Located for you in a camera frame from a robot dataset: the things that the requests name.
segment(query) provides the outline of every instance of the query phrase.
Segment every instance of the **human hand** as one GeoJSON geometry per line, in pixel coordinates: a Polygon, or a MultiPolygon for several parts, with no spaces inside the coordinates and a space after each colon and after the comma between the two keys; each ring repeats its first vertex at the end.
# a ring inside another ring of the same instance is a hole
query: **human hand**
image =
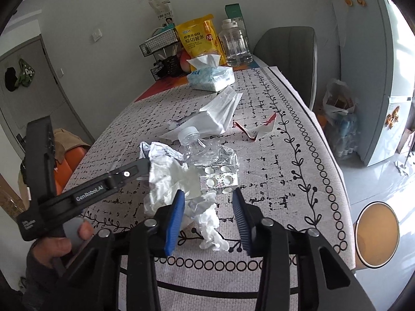
{"type": "MultiPolygon", "coordinates": [[[[92,225],[84,221],[78,228],[78,235],[84,241],[89,240],[94,234],[92,225]]],[[[34,258],[45,267],[52,268],[52,258],[62,257],[72,249],[71,240],[65,237],[44,237],[37,241],[32,249],[34,258]]]]}

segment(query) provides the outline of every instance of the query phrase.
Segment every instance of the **patterned tablecloth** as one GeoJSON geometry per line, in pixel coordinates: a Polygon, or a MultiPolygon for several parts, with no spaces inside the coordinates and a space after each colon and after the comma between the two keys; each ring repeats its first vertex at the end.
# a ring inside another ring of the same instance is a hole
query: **patterned tablecloth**
{"type": "MultiPolygon", "coordinates": [[[[235,78],[232,87],[243,96],[234,119],[243,125],[260,124],[277,112],[278,121],[272,135],[256,142],[236,128],[213,138],[237,152],[244,198],[286,228],[315,226],[354,268],[353,226],[342,173],[314,114],[276,68],[238,71],[235,78]]],[[[184,85],[129,105],[89,150],[67,188],[136,160],[141,141],[158,141],[169,119],[197,111],[214,96],[184,85]]],[[[179,144],[170,146],[178,149],[179,144]]],[[[132,181],[84,215],[97,229],[130,229],[144,219],[147,193],[148,184],[132,181]]],[[[155,259],[162,310],[255,308],[262,261],[242,251],[231,199],[231,194],[217,196],[218,231],[229,241],[229,252],[200,249],[201,236],[191,225],[180,232],[174,256],[155,259]]],[[[295,258],[290,265],[291,287],[296,287],[295,258]]],[[[122,298],[125,282],[122,274],[122,298]]],[[[296,310],[292,291],[291,309],[296,310]]]]}

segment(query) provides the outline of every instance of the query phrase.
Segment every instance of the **clear plastic bottle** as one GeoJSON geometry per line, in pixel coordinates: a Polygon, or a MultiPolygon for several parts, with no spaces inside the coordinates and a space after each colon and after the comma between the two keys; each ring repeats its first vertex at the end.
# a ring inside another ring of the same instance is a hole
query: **clear plastic bottle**
{"type": "Polygon", "coordinates": [[[238,67],[252,62],[248,40],[244,30],[238,28],[231,19],[223,20],[219,39],[225,51],[226,63],[230,67],[238,67]]]}
{"type": "Polygon", "coordinates": [[[219,145],[200,138],[196,127],[190,126],[179,132],[183,161],[195,166],[210,166],[219,158],[219,145]]]}

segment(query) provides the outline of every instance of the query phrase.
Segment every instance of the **screw head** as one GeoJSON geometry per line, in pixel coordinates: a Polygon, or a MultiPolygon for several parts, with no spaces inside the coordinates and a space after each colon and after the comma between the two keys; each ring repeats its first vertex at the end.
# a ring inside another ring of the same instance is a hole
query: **screw head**
{"type": "Polygon", "coordinates": [[[99,236],[99,237],[102,237],[102,238],[106,238],[106,237],[108,237],[109,235],[111,235],[111,230],[109,230],[109,229],[107,229],[107,228],[105,228],[105,229],[101,229],[101,230],[98,232],[98,236],[99,236]]]}
{"type": "Polygon", "coordinates": [[[261,220],[261,223],[262,223],[262,225],[264,225],[266,227],[271,227],[271,226],[274,225],[274,221],[272,221],[270,218],[267,218],[267,217],[263,218],[261,220]]]}
{"type": "Polygon", "coordinates": [[[157,221],[156,221],[156,220],[154,220],[153,218],[149,218],[149,219],[147,219],[146,221],[144,221],[144,225],[145,225],[146,227],[155,227],[155,226],[156,226],[156,224],[157,224],[157,221]]]}
{"type": "Polygon", "coordinates": [[[318,237],[320,235],[320,232],[316,228],[310,228],[307,230],[307,234],[312,237],[318,237]]]}

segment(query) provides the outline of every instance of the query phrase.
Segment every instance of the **tiled floor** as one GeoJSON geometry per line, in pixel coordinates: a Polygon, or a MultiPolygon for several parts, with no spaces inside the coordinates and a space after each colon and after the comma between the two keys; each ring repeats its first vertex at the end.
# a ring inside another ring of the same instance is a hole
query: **tiled floor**
{"type": "Polygon", "coordinates": [[[399,174],[394,165],[397,159],[405,158],[396,154],[370,167],[365,167],[358,156],[339,162],[353,221],[373,201],[390,205],[399,220],[400,242],[391,261],[382,268],[364,269],[356,274],[377,311],[389,309],[415,270],[415,157],[408,161],[410,176],[399,174]]]}

